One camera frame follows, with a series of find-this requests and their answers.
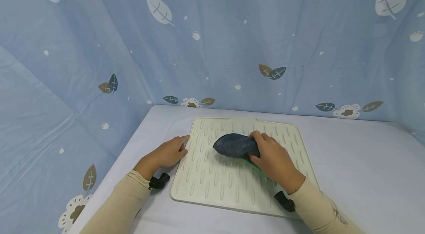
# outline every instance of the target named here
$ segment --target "drying mat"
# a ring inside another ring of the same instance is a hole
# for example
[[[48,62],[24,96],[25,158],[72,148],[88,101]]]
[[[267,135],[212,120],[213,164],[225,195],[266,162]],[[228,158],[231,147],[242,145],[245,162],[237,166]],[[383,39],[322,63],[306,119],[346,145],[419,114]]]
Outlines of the drying mat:
[[[274,199],[275,182],[245,161],[227,158],[213,149],[215,141],[225,134],[248,136],[254,130],[268,134],[285,147],[297,169],[319,188],[300,131],[294,125],[254,118],[198,117],[186,145],[189,152],[180,161],[171,186],[171,197],[241,212],[299,218]]]

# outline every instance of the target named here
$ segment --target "arm sleeve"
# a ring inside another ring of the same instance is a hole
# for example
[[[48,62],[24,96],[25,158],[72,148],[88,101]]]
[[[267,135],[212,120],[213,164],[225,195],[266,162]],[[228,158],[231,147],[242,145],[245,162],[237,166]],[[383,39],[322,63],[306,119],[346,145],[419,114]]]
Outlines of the arm sleeve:
[[[317,234],[364,234],[335,203],[308,179],[290,195],[305,224]]]
[[[150,192],[149,181],[132,170],[114,187],[80,234],[128,233],[135,215],[145,204]]]

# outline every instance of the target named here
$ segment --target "blue fabric backdrop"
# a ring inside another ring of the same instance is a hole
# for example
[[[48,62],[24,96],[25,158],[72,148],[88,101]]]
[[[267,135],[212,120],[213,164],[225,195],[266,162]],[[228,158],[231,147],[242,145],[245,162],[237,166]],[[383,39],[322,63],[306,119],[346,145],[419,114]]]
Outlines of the blue fabric backdrop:
[[[425,141],[425,0],[0,2],[4,233],[67,233],[155,104],[391,121]]]

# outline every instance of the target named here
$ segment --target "white table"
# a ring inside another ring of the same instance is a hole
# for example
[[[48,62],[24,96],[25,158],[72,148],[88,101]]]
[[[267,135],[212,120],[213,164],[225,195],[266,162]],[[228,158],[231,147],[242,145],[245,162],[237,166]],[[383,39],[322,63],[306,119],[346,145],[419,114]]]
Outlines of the white table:
[[[269,113],[156,105],[107,173],[70,233],[79,233],[139,159],[174,136],[190,132],[195,117],[257,117],[296,125],[321,189],[366,233],[425,232],[425,147],[400,125]],[[130,233],[311,233],[299,220],[246,214],[177,202],[171,180],[151,194]]]

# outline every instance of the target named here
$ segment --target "person's left hand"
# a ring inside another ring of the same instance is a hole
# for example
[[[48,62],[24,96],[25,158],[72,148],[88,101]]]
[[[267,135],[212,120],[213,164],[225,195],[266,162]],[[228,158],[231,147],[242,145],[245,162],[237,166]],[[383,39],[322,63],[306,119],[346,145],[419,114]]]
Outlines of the person's left hand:
[[[146,180],[150,180],[157,169],[171,167],[187,154],[187,149],[184,149],[183,143],[189,137],[177,136],[170,141],[164,142],[154,151],[140,159],[134,170],[139,172]]]

